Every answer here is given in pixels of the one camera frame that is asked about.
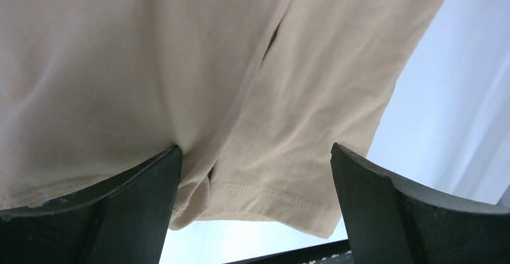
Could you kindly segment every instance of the beige t-shirt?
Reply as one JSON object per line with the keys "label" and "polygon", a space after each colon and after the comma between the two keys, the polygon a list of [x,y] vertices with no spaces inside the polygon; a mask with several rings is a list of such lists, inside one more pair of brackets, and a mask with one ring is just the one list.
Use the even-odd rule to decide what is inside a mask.
{"label": "beige t-shirt", "polygon": [[178,144],[172,229],[269,220],[327,237],[331,146],[366,154],[442,2],[0,0],[0,209]]}

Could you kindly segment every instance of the stitched hem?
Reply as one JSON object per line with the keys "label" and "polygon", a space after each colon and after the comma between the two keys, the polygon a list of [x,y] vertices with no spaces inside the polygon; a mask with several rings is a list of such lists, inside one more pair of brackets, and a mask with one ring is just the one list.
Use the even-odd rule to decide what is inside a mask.
{"label": "stitched hem", "polygon": [[323,204],[267,186],[229,182],[228,186],[211,188],[210,192],[211,206],[197,220],[276,221],[329,238],[341,216],[339,205]]}

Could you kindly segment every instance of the white curtain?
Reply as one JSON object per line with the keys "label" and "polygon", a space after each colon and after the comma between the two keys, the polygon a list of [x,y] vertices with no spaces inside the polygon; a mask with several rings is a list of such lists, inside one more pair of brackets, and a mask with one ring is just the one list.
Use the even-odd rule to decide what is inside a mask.
{"label": "white curtain", "polygon": [[[427,186],[496,204],[510,184],[510,0],[446,0],[398,80],[368,158]],[[219,264],[346,239],[279,223],[196,222],[161,263]]]}

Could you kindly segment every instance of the beige fabric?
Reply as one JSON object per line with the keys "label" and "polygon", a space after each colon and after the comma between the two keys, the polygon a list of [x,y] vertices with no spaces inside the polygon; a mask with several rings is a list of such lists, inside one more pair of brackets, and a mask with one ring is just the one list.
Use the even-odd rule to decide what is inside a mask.
{"label": "beige fabric", "polygon": [[366,154],[442,1],[0,0],[0,209],[178,144],[172,229],[270,220],[327,237],[330,148]]}

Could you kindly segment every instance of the dark green object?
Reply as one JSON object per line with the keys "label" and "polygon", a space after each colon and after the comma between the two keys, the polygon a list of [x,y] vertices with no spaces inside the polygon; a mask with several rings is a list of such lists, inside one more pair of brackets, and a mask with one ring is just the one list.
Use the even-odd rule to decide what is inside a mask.
{"label": "dark green object", "polygon": [[41,207],[0,211],[0,263],[159,263],[181,160],[173,147]]}
{"label": "dark green object", "polygon": [[352,264],[349,251],[349,241],[343,240],[229,264]]}
{"label": "dark green object", "polygon": [[510,263],[510,209],[446,194],[335,144],[354,263]]}

